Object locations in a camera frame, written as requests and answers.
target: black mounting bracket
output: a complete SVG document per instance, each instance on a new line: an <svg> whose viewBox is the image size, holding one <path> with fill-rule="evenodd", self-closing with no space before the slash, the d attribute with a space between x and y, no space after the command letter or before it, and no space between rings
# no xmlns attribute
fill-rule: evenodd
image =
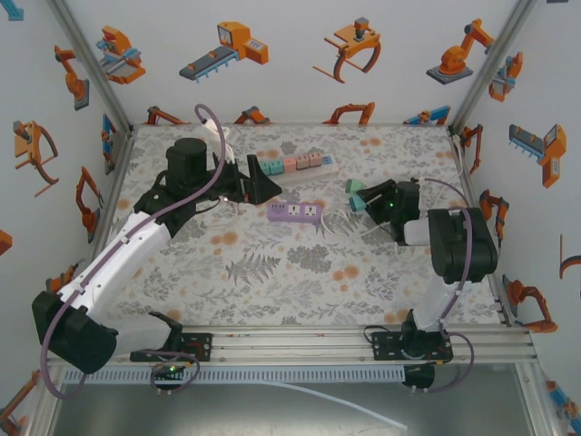
<svg viewBox="0 0 581 436"><path fill-rule="evenodd" d="M180 352L193 354L200 362L209 362L212 355L211 333L182 333L182 349ZM144 352L132 352L129 356L131 362L165 362L162 356L147 355ZM175 362L187 362L183 357L178 357Z"/></svg>
<svg viewBox="0 0 581 436"><path fill-rule="evenodd" d="M434 332L434 335L434 339L437 339L438 336L442 340L441 343L431 348L419 360L443 363L450 362L454 358L452 345L449 343L449 341L445 341L439 332ZM407 356L404 354L404 341L401 332L373 332L371 334L371 342L371 348L373 349L373 359L375 361L405 361L407 363L413 362L413 359L409 358L410 354Z"/></svg>

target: table surface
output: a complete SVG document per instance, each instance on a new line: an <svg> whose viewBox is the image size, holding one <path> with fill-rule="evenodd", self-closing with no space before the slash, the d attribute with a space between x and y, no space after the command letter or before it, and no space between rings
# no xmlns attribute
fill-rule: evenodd
<svg viewBox="0 0 581 436"><path fill-rule="evenodd" d="M110 239L165 169L165 150L181 137L201 136L193 125L137 130ZM367 186L411 176L455 179L452 184L461 189L444 127L235 125L229 143L244 173L245 154L334 154L338 173L293 185L276 199L317 202L326 211L348 210L349 178ZM439 191L439 185L423 184L420 209L433 207ZM447 189L435 206L459 203ZM421 301L434 274L428 248L396 253L381 229L357 235L374 226L364 212L349 213L348 222L326 217L344 237L319 225L270 223L265 205L241 204L235 214L233 204L222 203L190 220L139 269L107 316L126 319L156 310L184 325L394 323ZM450 321L499 322L487 280L464 292Z"/></svg>

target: pink block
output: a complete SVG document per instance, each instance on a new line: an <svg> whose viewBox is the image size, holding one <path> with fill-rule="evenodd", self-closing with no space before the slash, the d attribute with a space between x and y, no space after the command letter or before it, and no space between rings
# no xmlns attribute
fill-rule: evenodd
<svg viewBox="0 0 581 436"><path fill-rule="evenodd" d="M297 157L297 170L305 170L309 168L309 156L304 154Z"/></svg>
<svg viewBox="0 0 581 436"><path fill-rule="evenodd" d="M319 153L309 154L309 166L321 166L323 164L323 156Z"/></svg>
<svg viewBox="0 0 581 436"><path fill-rule="evenodd" d="M285 157L282 159L282 166L285 173L294 173L297 171L297 160L294 157Z"/></svg>

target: purple power strip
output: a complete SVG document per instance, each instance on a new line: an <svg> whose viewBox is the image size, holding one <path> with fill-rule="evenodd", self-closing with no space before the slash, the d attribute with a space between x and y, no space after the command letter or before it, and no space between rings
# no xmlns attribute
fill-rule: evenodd
<svg viewBox="0 0 581 436"><path fill-rule="evenodd" d="M270 203L267 218L283 223L320 223L320 204L315 203Z"/></svg>

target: white wall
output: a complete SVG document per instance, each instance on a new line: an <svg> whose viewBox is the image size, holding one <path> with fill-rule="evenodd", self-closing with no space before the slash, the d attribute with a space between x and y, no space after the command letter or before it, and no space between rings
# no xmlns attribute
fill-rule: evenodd
<svg viewBox="0 0 581 436"><path fill-rule="evenodd" d="M370 101L377 104L371 122L401 123L444 104L458 109L475 74L442 85L426 70L440 63L446 49L461 43L464 26L476 18L496 37L515 0L69 3L92 44L101 39L102 27L110 25L143 53L144 76L131 84L112 83L133 123L145 121L147 108L154 104L186 120L194 118L195 103L205 103L223 121L232 122L242 110L258 105L274 122L313 123L328 119L338 106ZM360 16L381 34L381 55L373 69L363 74L345 64L345 84L312 69L318 65L332 71L337 49L323 37L332 37ZM221 21L247 25L253 37L268 45L270 61L259 65L245 59L198 84L180 77L188 63L219 45L216 25ZM96 47L94 52L101 54ZM484 60L484 47L476 43L468 66L477 71ZM345 115L346 121L358 119L359 114Z"/></svg>
<svg viewBox="0 0 581 436"><path fill-rule="evenodd" d="M8 22L0 14L0 39L6 41L0 63L0 229L12 235L14 246L0 256L0 406L9 401L39 366L40 345L31 303L48 277L58 277L71 263L90 258L81 213L74 201L84 165L108 196L114 172L103 171L101 123L106 112L94 84L90 104L76 112L64 83L64 69L54 59L54 45L71 48L46 2L18 0L23 22ZM80 78L87 78L75 60ZM59 156L45 166L59 182L34 198L44 186L31 165L15 165L13 121L37 121L53 137ZM48 145L41 141L43 157ZM85 204L97 206L87 188Z"/></svg>
<svg viewBox="0 0 581 436"><path fill-rule="evenodd" d="M473 175L478 193L489 188L510 203L499 270L511 280L538 287L546 296L558 331L534 335L535 345L547 375L577 403L581 402L577 370L581 267L567 269L559 279L559 234L565 236L565 257L581 254L580 15L579 2L540 2L510 52L524 53L516 88L504 103L485 95L468 122L471 127L484 126L482 164ZM560 179L546 189L535 159L508 144L508 127L520 125L543 137L555 123L563 126L567 150L561 158ZM472 147L467 162L473 156ZM533 302L520 305L518 311L522 322L540 319Z"/></svg>

